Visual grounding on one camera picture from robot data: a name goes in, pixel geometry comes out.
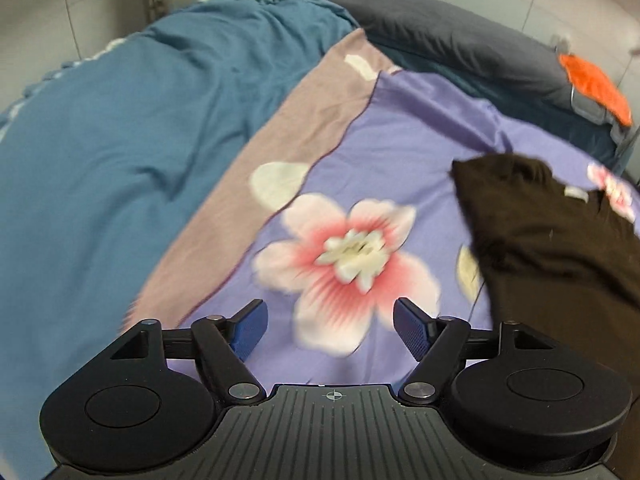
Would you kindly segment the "dark brown garment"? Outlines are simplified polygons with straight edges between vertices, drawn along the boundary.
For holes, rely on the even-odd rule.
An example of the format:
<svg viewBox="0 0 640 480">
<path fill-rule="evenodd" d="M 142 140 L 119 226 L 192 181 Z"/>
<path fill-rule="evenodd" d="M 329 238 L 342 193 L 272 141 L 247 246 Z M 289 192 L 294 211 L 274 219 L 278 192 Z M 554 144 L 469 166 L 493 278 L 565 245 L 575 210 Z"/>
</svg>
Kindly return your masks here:
<svg viewBox="0 0 640 480">
<path fill-rule="evenodd" d="M 451 167 L 496 322 L 520 322 L 639 383 L 639 240 L 601 191 L 538 159 Z"/>
</svg>

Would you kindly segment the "purple floral bed sheet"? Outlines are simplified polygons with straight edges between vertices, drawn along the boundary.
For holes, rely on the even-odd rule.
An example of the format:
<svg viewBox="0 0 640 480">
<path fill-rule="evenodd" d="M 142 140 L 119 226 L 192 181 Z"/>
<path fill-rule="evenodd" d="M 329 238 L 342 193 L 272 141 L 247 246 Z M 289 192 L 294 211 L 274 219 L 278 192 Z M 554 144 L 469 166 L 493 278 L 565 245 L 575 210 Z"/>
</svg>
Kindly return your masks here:
<svg viewBox="0 0 640 480">
<path fill-rule="evenodd" d="M 125 326 L 191 328 L 261 299 L 268 326 L 245 364 L 265 389 L 399 389 L 416 360 L 394 329 L 397 299 L 477 330 L 503 323 L 451 175 L 456 160 L 493 154 L 538 159 L 568 190 L 603 192 L 639 239 L 638 195 L 584 151 L 395 66 L 351 32 L 232 162 Z"/>
</svg>

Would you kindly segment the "teal blue blanket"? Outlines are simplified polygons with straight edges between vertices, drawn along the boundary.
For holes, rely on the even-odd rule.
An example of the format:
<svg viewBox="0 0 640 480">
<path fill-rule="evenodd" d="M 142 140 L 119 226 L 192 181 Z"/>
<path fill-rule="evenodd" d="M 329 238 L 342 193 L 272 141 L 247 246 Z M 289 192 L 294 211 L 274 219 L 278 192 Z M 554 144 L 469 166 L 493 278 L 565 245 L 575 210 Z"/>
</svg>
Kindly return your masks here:
<svg viewBox="0 0 640 480">
<path fill-rule="evenodd" d="M 1 474 L 53 466 L 46 397 L 113 340 L 244 145 L 356 28 L 326 0 L 210 0 L 1 116 Z"/>
</svg>

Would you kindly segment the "orange cloth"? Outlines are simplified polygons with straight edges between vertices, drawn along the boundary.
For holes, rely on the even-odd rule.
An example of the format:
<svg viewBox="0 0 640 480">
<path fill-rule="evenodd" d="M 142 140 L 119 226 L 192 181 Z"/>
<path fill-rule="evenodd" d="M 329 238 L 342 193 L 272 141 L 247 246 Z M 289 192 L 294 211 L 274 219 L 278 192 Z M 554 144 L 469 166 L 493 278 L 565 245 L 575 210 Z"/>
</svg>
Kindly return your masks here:
<svg viewBox="0 0 640 480">
<path fill-rule="evenodd" d="M 603 106 L 622 126 L 632 126 L 634 121 L 626 96 L 599 66 L 574 54 L 560 54 L 559 63 L 580 94 Z"/>
</svg>

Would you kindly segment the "dark grey pillow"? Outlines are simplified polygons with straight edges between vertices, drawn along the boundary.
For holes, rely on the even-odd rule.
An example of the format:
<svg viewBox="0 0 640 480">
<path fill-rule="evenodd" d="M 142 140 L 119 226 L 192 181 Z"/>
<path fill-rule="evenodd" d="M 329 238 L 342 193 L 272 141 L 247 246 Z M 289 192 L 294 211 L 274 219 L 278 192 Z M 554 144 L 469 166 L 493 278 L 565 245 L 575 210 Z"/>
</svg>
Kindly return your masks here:
<svg viewBox="0 0 640 480">
<path fill-rule="evenodd" d="M 572 108 L 573 87 L 555 50 L 517 30 L 439 0 L 330 0 L 372 42 Z"/>
</svg>

